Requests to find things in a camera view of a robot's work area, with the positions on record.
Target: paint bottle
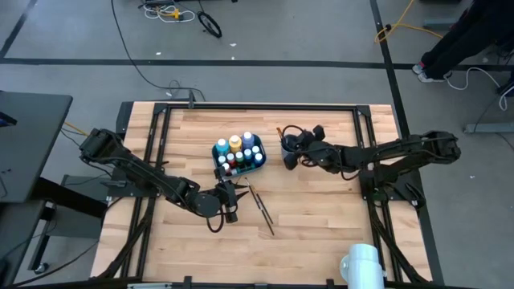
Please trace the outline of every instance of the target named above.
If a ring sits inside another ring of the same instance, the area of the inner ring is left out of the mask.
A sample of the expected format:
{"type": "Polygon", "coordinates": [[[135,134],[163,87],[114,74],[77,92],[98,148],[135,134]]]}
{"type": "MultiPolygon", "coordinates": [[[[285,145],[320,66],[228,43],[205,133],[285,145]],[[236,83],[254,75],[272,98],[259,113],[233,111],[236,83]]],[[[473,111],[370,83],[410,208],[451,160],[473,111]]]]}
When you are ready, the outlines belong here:
{"type": "Polygon", "coordinates": [[[255,138],[250,132],[245,132],[241,141],[243,142],[243,149],[251,149],[254,146],[255,138]]]}
{"type": "Polygon", "coordinates": [[[251,154],[251,150],[245,149],[243,154],[245,162],[251,163],[251,158],[253,157],[253,155],[251,154]]]}
{"type": "Polygon", "coordinates": [[[241,153],[241,152],[236,152],[236,153],[235,153],[235,161],[237,161],[238,165],[242,165],[242,164],[243,164],[243,162],[244,162],[243,153],[241,153]]]}
{"type": "Polygon", "coordinates": [[[226,155],[226,162],[232,167],[235,167],[235,157],[233,153],[229,153],[226,155]]]}
{"type": "Polygon", "coordinates": [[[219,164],[219,165],[223,165],[223,164],[225,164],[225,163],[226,163],[226,157],[224,157],[224,156],[219,156],[219,157],[218,157],[218,164],[219,164]]]}
{"type": "Polygon", "coordinates": [[[232,153],[240,152],[241,151],[241,137],[239,136],[231,136],[228,144],[230,146],[230,151],[232,153]]]}
{"type": "Polygon", "coordinates": [[[253,155],[256,155],[257,153],[260,153],[260,149],[259,149],[259,147],[256,145],[256,146],[254,146],[253,148],[251,148],[251,153],[252,153],[253,155]]]}
{"type": "Polygon", "coordinates": [[[224,139],[219,139],[216,143],[216,150],[218,151],[218,155],[226,156],[229,150],[228,142],[224,139]]]}
{"type": "Polygon", "coordinates": [[[254,158],[254,164],[256,167],[260,167],[263,164],[263,155],[260,153],[257,153],[254,158]]]}
{"type": "Polygon", "coordinates": [[[227,176],[230,176],[230,165],[225,163],[225,164],[222,165],[222,167],[225,169],[225,174],[227,176]]]}

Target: wooden tabletop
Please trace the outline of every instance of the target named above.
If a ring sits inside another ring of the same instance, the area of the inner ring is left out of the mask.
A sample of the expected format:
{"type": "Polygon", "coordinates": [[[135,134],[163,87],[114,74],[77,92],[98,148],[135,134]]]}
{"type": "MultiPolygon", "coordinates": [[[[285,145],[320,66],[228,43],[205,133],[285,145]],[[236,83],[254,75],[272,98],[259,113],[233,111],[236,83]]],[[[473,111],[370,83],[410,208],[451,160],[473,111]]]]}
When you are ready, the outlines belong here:
{"type": "MultiPolygon", "coordinates": [[[[154,103],[134,103],[124,145],[143,157],[154,103]]],[[[378,144],[398,138],[389,105],[371,105],[378,144]]],[[[161,131],[162,117],[157,126],[161,131]]],[[[361,199],[358,180],[344,181],[340,175],[320,168],[284,167],[276,128],[295,124],[312,129],[324,126],[326,141],[357,145],[349,112],[174,109],[171,113],[164,165],[168,175],[187,177],[202,189],[216,184],[211,148],[219,138],[245,131],[263,141],[267,153],[264,167],[248,174],[275,221],[272,236],[263,215],[250,195],[239,201],[239,221],[213,234],[206,220],[157,200],[145,265],[144,281],[181,282],[193,276],[206,283],[325,284],[345,281],[339,263],[355,243],[373,244],[367,206],[361,199]]],[[[153,147],[155,159],[158,143],[153,147]]],[[[125,198],[105,218],[100,244],[92,268],[98,275],[124,245],[134,200],[125,198]]],[[[390,202],[397,244],[418,273],[431,279],[417,214],[404,201],[390,202]]],[[[213,219],[214,226],[219,220],[213,219]]],[[[389,251],[383,245],[389,268],[389,251]]],[[[135,272],[133,258],[131,272],[135,272]]]]}

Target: white sneaker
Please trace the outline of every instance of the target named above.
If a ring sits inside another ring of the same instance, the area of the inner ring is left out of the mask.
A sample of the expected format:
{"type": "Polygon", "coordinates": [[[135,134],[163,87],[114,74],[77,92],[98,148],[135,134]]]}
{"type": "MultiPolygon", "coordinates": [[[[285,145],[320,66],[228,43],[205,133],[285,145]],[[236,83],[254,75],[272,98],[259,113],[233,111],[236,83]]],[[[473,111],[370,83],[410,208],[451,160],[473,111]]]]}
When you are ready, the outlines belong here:
{"type": "Polygon", "coordinates": [[[432,78],[426,77],[425,72],[423,72],[420,75],[418,75],[418,80],[423,82],[423,83],[442,83],[442,82],[447,81],[447,79],[450,78],[450,76],[451,76],[451,71],[446,73],[443,76],[443,79],[432,79],[432,78]]]}
{"type": "Polygon", "coordinates": [[[423,63],[421,63],[421,62],[420,62],[420,63],[418,63],[418,64],[416,64],[416,65],[414,65],[414,66],[412,67],[412,71],[413,71],[415,74],[417,74],[417,75],[422,74],[422,73],[423,73],[423,69],[424,69],[424,68],[423,68],[423,63]]]}

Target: concrete floor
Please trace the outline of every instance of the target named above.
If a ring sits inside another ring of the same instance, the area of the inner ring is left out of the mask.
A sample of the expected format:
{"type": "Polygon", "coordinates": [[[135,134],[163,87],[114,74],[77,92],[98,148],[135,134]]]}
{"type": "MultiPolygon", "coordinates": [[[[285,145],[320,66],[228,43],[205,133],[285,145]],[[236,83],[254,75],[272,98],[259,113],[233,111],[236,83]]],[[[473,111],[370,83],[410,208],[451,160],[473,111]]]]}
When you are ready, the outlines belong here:
{"type": "MultiPolygon", "coordinates": [[[[416,2],[405,22],[422,24],[425,17],[456,16],[458,6],[416,2]]],[[[0,2],[0,39],[12,31],[28,0],[0,2]]],[[[375,27],[367,1],[307,0],[204,1],[206,11],[223,29],[223,38],[202,32],[194,21],[165,24],[149,20],[137,10],[137,0],[115,0],[116,11],[134,59],[325,60],[383,63],[373,44],[375,27]]],[[[407,0],[379,0],[384,23],[394,22],[407,0]]],[[[197,9],[196,2],[186,2],[197,9]]],[[[398,29],[388,41],[395,63],[415,63],[437,39],[429,34],[398,29]]],[[[481,55],[465,63],[481,64],[481,55]]],[[[104,0],[38,0],[14,41],[7,58],[126,59],[104,0]]],[[[154,83],[177,79],[183,86],[200,88],[208,101],[305,102],[392,104],[384,69],[328,67],[179,67],[147,66],[141,70],[154,83]]],[[[395,71],[412,133],[447,130],[459,137],[463,151],[453,165],[422,169],[439,259],[447,285],[506,288],[514,283],[514,194],[510,184],[514,153],[498,136],[464,135],[466,123],[475,122],[495,97],[494,84],[481,74],[470,75],[471,87],[458,92],[445,83],[419,83],[410,71],[395,71]]],[[[501,83],[508,73],[492,73],[501,83]]],[[[464,72],[451,81],[463,85],[464,72]]],[[[74,97],[67,121],[84,130],[114,129],[120,102],[166,98],[150,87],[130,66],[0,65],[0,89],[13,92],[68,94],[74,97]]],[[[492,107],[483,121],[509,121],[514,109],[492,107]]],[[[59,137],[43,176],[60,181],[67,173],[95,176],[83,165],[76,147],[59,137]]],[[[53,267],[65,263],[94,240],[51,238],[45,254],[53,267]]],[[[39,283],[86,279],[94,251],[66,274],[39,283]]],[[[31,277],[24,267],[18,280],[31,277]]]]}

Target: white cylinder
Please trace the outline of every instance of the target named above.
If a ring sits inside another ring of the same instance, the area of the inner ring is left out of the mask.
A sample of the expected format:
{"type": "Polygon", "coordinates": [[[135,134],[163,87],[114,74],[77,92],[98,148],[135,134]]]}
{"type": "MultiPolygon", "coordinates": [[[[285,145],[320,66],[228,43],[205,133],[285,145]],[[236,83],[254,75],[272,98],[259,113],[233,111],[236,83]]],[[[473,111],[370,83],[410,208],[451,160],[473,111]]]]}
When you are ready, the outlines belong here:
{"type": "Polygon", "coordinates": [[[339,266],[348,289],[384,289],[384,273],[378,262],[377,248],[355,244],[339,266]]]}

